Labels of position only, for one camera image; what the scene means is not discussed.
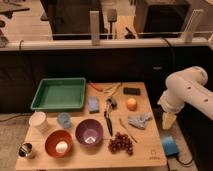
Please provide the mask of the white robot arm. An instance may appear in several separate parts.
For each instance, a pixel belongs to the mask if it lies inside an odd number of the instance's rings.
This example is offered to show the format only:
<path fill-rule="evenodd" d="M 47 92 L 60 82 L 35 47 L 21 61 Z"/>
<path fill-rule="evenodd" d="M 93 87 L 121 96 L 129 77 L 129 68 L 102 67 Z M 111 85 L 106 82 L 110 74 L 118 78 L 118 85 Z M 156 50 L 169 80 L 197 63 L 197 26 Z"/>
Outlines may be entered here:
<path fill-rule="evenodd" d="M 213 92 L 204 87 L 207 81 L 207 72 L 199 66 L 174 72 L 166 78 L 166 90 L 157 102 L 163 109 L 164 130 L 172 127 L 186 103 L 213 120 Z"/>

